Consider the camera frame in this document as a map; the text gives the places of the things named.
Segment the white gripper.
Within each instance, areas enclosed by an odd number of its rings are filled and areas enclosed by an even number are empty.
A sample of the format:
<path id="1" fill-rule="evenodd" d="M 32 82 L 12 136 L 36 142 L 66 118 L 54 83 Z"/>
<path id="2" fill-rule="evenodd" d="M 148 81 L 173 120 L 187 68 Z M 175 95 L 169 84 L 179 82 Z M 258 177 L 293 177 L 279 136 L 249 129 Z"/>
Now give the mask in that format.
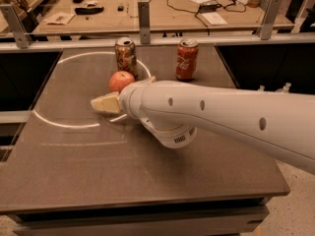
<path id="1" fill-rule="evenodd" d="M 146 106 L 150 101 L 149 91 L 156 81 L 156 76 L 145 78 L 124 88 L 120 95 L 118 91 L 114 91 L 92 99 L 91 105 L 95 111 L 99 112 L 118 114 L 122 109 L 134 119 L 147 118 Z"/>

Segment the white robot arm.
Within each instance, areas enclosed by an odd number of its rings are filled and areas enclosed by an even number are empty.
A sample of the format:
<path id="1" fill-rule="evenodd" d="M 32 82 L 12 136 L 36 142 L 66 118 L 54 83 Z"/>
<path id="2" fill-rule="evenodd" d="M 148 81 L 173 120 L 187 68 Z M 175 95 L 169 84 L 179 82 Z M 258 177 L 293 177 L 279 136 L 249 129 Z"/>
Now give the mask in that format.
<path id="1" fill-rule="evenodd" d="M 151 77 L 97 97 L 91 105 L 139 120 L 167 148 L 189 145 L 201 128 L 315 173 L 314 95 L 208 88 Z"/>

